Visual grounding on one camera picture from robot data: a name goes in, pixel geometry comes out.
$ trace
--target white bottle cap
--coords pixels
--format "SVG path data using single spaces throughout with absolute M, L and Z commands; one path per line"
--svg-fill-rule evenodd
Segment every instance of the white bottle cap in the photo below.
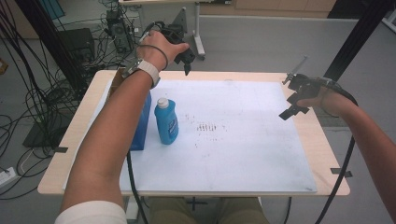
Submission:
M 160 99 L 157 101 L 157 105 L 158 105 L 159 108 L 165 109 L 166 107 L 169 106 L 169 101 L 168 101 L 168 99 L 166 99 L 166 98 L 160 98 Z

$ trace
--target shirt sleeve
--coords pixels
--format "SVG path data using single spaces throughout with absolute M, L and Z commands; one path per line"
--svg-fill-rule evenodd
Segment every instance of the shirt sleeve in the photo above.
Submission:
M 76 204 L 64 210 L 55 224 L 126 224 L 124 210 L 117 204 L 92 201 Z

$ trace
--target hand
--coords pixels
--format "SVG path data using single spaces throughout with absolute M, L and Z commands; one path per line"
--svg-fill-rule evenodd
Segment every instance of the hand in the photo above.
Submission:
M 340 117 L 342 117 L 351 106 L 355 106 L 343 95 L 325 87 L 320 89 L 317 97 L 299 100 L 297 105 L 302 107 L 318 106 L 329 114 Z
M 155 46 L 163 51 L 166 55 L 167 61 L 171 63 L 176 56 L 188 49 L 190 46 L 187 43 L 173 45 L 158 31 L 151 30 L 149 34 L 143 39 L 141 45 Z M 162 71 L 166 66 L 165 56 L 153 47 L 140 47 L 137 49 L 137 55 L 145 61 L 152 63 L 158 71 Z

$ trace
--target blue bottle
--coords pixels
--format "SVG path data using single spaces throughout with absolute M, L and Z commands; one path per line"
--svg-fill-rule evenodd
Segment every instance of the blue bottle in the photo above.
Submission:
M 160 98 L 155 106 L 154 114 L 157 119 L 158 132 L 161 142 L 165 145 L 172 144 L 178 134 L 175 102 L 166 98 Z

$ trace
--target power strip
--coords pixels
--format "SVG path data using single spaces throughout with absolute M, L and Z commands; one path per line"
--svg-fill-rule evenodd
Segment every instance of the power strip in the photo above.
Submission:
M 9 167 L 7 171 L 8 173 L 6 171 L 0 173 L 0 188 L 18 178 L 13 167 Z

